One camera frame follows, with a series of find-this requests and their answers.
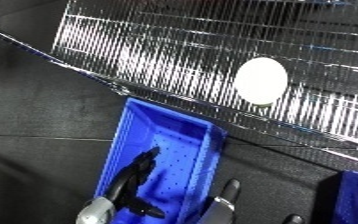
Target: white ball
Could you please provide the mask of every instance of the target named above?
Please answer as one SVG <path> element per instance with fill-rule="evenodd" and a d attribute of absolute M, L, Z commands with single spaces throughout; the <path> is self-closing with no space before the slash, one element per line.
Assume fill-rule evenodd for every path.
<path fill-rule="evenodd" d="M 254 58 L 243 64 L 234 80 L 234 88 L 246 101 L 268 105 L 280 98 L 288 85 L 285 68 L 271 58 Z"/>

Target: metal grate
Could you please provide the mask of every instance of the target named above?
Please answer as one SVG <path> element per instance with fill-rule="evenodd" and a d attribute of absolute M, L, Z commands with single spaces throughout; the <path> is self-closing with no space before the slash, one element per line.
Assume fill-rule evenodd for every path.
<path fill-rule="evenodd" d="M 311 147 L 358 146 L 358 1 L 71 0 L 52 53 L 134 96 Z M 268 108 L 233 87 L 255 57 L 289 73 Z"/>

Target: perforated bin bottom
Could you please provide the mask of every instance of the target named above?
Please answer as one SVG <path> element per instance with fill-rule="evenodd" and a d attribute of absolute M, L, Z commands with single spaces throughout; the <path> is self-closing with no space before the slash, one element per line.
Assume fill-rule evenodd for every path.
<path fill-rule="evenodd" d="M 358 224 L 358 172 L 342 175 L 333 224 Z"/>
<path fill-rule="evenodd" d="M 226 132 L 212 123 L 146 102 L 129 99 L 112 144 L 96 196 L 139 153 L 161 148 L 157 166 L 139 196 L 166 213 L 139 217 L 127 209 L 112 223 L 195 223 L 208 195 Z"/>

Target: dark surface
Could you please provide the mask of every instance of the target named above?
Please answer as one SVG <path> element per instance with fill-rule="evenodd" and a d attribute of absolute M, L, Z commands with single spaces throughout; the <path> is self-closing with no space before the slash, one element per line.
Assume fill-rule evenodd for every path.
<path fill-rule="evenodd" d="M 48 50 L 64 5 L 0 1 L 0 28 Z M 92 196 L 124 100 L 0 42 L 0 223 L 74 223 Z M 335 175 L 358 170 L 358 163 L 266 142 L 270 146 L 229 138 L 211 195 L 237 178 L 237 223 L 281 223 L 292 213 L 308 223 L 329 223 Z"/>

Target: black robotic finger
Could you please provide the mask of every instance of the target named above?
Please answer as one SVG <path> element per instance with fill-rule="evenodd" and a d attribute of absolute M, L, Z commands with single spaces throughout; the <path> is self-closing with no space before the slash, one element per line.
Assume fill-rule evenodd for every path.
<path fill-rule="evenodd" d="M 131 212 L 139 216 L 148 215 L 155 218 L 165 218 L 165 213 L 161 209 L 145 202 L 143 199 L 138 197 L 132 198 L 127 207 Z"/>

